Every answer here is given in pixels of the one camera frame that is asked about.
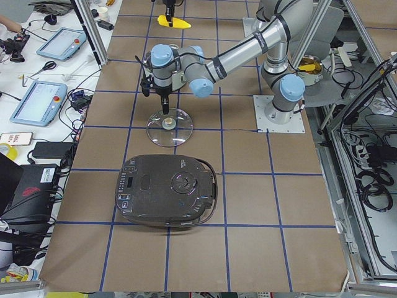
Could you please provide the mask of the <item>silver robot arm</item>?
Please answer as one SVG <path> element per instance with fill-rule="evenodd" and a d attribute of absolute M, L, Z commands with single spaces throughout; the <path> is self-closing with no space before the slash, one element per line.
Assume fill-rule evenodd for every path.
<path fill-rule="evenodd" d="M 141 80 L 144 96 L 154 91 L 161 98 L 163 112 L 169 112 L 173 92 L 172 75 L 177 71 L 192 93 L 199 98 L 211 95 L 216 82 L 260 55 L 266 55 L 262 77 L 274 93 L 265 107 L 265 116 L 275 124 L 286 124 L 295 106 L 303 99 L 305 84 L 288 68 L 288 43 L 306 29 L 313 12 L 312 1 L 261 1 L 257 11 L 259 26 L 243 40 L 212 58 L 202 49 L 189 46 L 175 49 L 157 44 L 150 52 L 149 75 Z"/>

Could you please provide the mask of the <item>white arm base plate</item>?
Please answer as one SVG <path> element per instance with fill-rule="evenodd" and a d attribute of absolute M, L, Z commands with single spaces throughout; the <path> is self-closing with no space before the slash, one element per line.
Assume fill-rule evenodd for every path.
<path fill-rule="evenodd" d="M 254 95 L 257 130 L 262 133 L 305 133 L 298 103 L 290 112 L 280 112 L 273 106 L 273 96 Z"/>

